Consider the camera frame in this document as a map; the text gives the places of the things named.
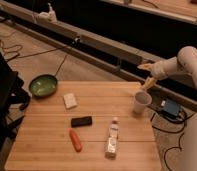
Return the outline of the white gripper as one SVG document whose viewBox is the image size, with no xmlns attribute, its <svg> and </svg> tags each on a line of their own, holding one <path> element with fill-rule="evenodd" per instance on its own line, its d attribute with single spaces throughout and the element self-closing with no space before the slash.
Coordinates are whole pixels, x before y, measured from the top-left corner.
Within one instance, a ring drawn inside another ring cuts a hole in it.
<svg viewBox="0 0 197 171">
<path fill-rule="evenodd" d="M 137 68 L 141 70 L 151 71 L 151 75 L 154 77 L 154 78 L 148 77 L 145 80 L 145 83 L 141 86 L 141 89 L 144 91 L 147 91 L 148 89 L 153 87 L 156 84 L 157 80 L 163 80 L 168 77 L 165 71 L 164 61 L 158 61 L 154 64 L 151 64 L 151 63 L 140 64 L 138 65 Z"/>
</svg>

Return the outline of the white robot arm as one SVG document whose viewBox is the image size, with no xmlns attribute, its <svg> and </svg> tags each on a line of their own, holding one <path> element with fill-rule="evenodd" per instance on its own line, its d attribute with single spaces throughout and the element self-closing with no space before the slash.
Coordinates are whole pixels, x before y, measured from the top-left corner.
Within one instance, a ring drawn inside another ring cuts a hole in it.
<svg viewBox="0 0 197 171">
<path fill-rule="evenodd" d="M 179 50 L 176 57 L 141 64 L 138 68 L 147 70 L 152 75 L 143 84 L 144 90 L 154 86 L 158 80 L 180 74 L 189 74 L 197 90 L 197 49 L 195 47 L 185 46 Z M 197 171 L 197 112 L 190 119 L 184 135 L 179 171 Z"/>
</svg>

